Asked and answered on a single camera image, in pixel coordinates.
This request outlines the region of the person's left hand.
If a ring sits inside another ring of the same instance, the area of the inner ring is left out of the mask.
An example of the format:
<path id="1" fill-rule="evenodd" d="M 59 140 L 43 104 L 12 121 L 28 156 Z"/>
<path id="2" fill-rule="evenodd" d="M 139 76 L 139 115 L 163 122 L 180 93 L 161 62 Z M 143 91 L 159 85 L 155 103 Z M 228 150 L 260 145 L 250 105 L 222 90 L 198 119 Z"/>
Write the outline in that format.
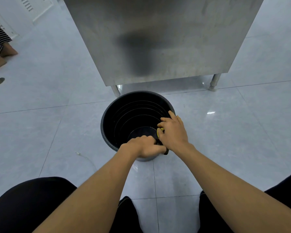
<path id="1" fill-rule="evenodd" d="M 122 144 L 118 152 L 124 152 L 131 155 L 135 159 L 151 159 L 155 156 L 145 155 L 145 138 L 147 136 L 141 136 L 137 138 L 130 139 L 127 143 Z"/>

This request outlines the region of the person's right hand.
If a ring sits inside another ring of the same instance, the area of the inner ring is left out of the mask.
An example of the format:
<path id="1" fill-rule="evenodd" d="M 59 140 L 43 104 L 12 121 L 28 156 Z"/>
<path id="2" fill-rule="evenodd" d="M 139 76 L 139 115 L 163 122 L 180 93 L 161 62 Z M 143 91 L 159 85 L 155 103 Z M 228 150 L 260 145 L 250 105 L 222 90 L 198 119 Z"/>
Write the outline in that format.
<path id="1" fill-rule="evenodd" d="M 169 117 L 162 117 L 157 135 L 161 143 L 178 157 L 185 156 L 192 148 L 184 124 L 179 116 L 168 111 Z"/>

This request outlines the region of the yellow and black scrub sponge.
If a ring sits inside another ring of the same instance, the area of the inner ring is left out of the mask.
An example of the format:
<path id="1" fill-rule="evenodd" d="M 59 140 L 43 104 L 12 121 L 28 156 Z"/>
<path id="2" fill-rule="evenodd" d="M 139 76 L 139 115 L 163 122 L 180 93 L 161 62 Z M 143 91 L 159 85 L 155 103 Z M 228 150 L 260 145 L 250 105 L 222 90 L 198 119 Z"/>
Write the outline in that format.
<path id="1" fill-rule="evenodd" d="M 163 145 L 162 142 L 159 139 L 159 132 L 158 132 L 158 130 L 156 131 L 156 136 L 157 136 L 157 138 L 156 138 L 156 144 L 157 145 Z M 164 155 L 168 155 L 168 153 L 169 153 L 169 149 L 166 148 L 166 151 L 165 151 Z"/>

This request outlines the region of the black round plastic bucket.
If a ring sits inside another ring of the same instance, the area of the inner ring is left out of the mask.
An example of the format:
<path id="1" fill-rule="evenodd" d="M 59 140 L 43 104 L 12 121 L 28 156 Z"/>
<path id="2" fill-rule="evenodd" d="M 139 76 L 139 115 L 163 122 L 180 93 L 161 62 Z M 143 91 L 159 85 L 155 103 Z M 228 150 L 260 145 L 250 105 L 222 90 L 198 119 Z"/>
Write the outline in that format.
<path id="1" fill-rule="evenodd" d="M 101 135 L 106 144 L 118 151 L 129 140 L 152 136 L 162 145 L 157 134 L 161 117 L 175 113 L 171 103 L 162 95 L 150 91 L 134 91 L 114 100 L 101 118 Z"/>

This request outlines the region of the person's right forearm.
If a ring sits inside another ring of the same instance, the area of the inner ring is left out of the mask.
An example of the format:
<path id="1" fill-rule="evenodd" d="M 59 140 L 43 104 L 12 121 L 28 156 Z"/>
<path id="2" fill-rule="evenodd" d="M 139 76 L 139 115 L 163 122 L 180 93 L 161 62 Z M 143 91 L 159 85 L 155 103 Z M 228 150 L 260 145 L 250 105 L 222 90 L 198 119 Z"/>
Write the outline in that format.
<path id="1" fill-rule="evenodd" d="M 234 233 L 291 233 L 291 209 L 222 168 L 194 146 L 179 157 Z"/>

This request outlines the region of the person's left forearm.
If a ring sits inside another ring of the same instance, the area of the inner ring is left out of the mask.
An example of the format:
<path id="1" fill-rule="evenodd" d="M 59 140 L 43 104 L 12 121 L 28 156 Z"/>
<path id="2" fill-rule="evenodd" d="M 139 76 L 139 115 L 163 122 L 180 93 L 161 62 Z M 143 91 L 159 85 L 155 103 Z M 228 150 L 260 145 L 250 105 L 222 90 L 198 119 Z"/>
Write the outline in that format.
<path id="1" fill-rule="evenodd" d="M 125 144 L 33 233 L 109 233 L 138 149 Z"/>

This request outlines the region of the steel table leg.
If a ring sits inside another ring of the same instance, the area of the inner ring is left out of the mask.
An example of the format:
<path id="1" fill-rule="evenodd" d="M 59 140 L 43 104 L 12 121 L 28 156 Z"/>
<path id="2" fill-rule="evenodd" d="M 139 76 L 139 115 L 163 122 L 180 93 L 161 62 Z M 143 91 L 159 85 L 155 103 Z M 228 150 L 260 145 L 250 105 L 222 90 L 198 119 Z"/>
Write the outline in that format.
<path id="1" fill-rule="evenodd" d="M 218 83 L 220 77 L 221 77 L 221 73 L 220 74 L 214 74 L 213 75 L 208 90 L 210 90 L 210 91 L 216 91 L 216 86 L 217 86 L 217 83 Z"/>
<path id="2" fill-rule="evenodd" d="M 120 97 L 121 96 L 121 85 L 113 85 L 113 86 L 110 86 L 115 97 Z"/>

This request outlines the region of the stainless steel work table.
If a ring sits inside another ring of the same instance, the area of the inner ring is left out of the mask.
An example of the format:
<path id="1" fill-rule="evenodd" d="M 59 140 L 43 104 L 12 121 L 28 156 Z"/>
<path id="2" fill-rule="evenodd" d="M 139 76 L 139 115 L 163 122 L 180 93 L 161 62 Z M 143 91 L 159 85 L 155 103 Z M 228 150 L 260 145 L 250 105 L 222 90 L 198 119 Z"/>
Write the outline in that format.
<path id="1" fill-rule="evenodd" d="M 227 73 L 264 0 L 64 0 L 105 86 Z"/>

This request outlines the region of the person's left leg black trousers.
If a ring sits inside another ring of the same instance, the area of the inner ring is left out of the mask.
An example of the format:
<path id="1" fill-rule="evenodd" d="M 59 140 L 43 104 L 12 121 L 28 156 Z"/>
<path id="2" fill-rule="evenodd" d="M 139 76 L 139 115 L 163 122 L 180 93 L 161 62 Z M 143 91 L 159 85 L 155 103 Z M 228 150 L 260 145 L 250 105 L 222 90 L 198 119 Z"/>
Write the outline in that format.
<path id="1" fill-rule="evenodd" d="M 0 233 L 32 233 L 77 187 L 62 177 L 20 183 L 0 196 Z M 123 197 L 109 233 L 143 233 L 132 200 Z"/>

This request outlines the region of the white louvred vent panel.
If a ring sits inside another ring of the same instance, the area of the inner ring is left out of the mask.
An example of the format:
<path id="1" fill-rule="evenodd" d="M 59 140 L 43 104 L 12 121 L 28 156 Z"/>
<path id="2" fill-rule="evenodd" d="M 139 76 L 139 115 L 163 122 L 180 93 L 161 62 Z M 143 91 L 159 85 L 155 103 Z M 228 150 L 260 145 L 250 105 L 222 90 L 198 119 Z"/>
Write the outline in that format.
<path id="1" fill-rule="evenodd" d="M 6 23 L 6 21 L 0 17 L 0 28 L 12 39 L 16 39 L 19 37 L 19 34 L 12 29 L 12 27 Z"/>
<path id="2" fill-rule="evenodd" d="M 52 0 L 16 0 L 32 23 L 36 23 L 51 7 Z"/>

